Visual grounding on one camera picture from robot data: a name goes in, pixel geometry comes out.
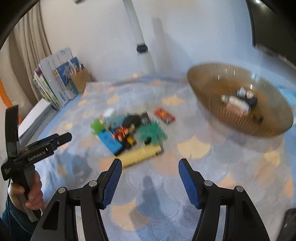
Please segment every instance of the teal green toy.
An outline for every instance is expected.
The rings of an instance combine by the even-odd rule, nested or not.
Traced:
[[[147,139],[151,138],[152,145],[157,146],[163,140],[167,140],[168,137],[161,130],[157,122],[152,121],[150,124],[140,126],[137,129],[137,133],[141,136],[141,141],[145,142]]]
[[[104,124],[100,122],[98,118],[96,118],[92,123],[91,123],[91,128],[93,130],[94,135],[98,135],[101,131],[103,131],[106,127]]]

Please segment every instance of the bowl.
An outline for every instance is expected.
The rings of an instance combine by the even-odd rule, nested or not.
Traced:
[[[293,125],[293,112],[281,93],[266,79],[241,67],[225,63],[202,63],[192,67],[187,78],[200,102],[228,126],[259,137],[278,136]],[[239,116],[221,101],[221,95],[236,96],[244,87],[258,98],[249,115]]]

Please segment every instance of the human hand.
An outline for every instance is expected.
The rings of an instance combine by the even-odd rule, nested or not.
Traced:
[[[44,207],[43,192],[41,191],[41,187],[42,183],[40,181],[40,175],[37,171],[35,171],[34,184],[28,194],[28,201],[26,202],[27,208],[38,210]],[[24,194],[24,192],[25,189],[16,183],[11,183],[8,187],[8,194],[10,196],[11,202],[18,210],[21,210],[23,212],[25,212],[25,210],[20,203],[17,195]]]

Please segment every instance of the cardboard pen holder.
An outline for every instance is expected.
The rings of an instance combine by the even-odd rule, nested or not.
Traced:
[[[72,76],[72,81],[78,92],[82,94],[85,90],[86,83],[91,82],[91,77],[89,76],[87,69],[83,69],[78,74]]]

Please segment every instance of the silver screw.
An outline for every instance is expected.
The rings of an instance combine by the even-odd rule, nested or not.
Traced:
[[[241,187],[241,186],[237,186],[237,190],[238,190],[239,192],[243,192],[243,191],[244,191],[244,188]]]
[[[94,186],[96,186],[98,183],[96,182],[96,181],[91,181],[90,183],[89,183],[89,186],[90,187],[94,187]]]
[[[59,188],[58,192],[59,193],[64,193],[66,191],[66,188]]]
[[[209,181],[209,180],[206,180],[205,181],[205,185],[208,186],[208,187],[210,187],[211,185],[213,185],[213,183],[211,181]]]

